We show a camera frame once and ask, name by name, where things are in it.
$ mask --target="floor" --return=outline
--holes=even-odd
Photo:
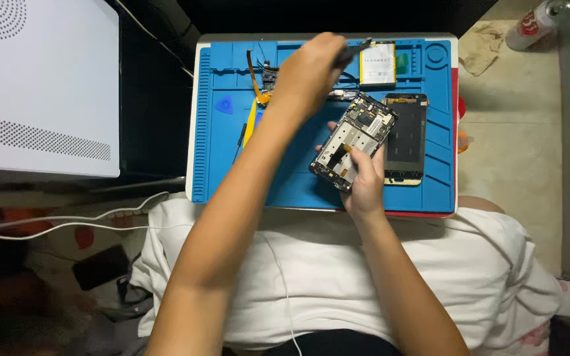
[[[493,12],[503,8],[502,2],[509,0],[483,18],[499,18]],[[503,33],[516,24],[477,25],[489,22]],[[559,275],[562,115],[555,38],[543,39],[527,53],[503,42],[496,61],[478,77],[460,66],[459,95],[467,106],[459,130],[474,138],[459,155],[459,194],[489,199],[518,219],[535,242],[540,263]]]

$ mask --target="person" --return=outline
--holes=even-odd
[[[237,274],[273,176],[298,129],[319,109],[343,71],[333,65],[345,46],[344,37],[326,32],[302,45],[282,64],[260,125],[186,237],[163,295],[147,355],[222,353],[224,322]],[[387,355],[468,355],[459,330],[384,215],[383,151],[370,158],[353,148],[352,159],[359,173],[352,193],[342,198],[362,239],[379,302],[399,350],[374,336],[370,337],[378,340],[357,340],[377,343],[379,353]],[[336,333],[339,337],[333,342],[337,343],[353,336],[344,330]]]

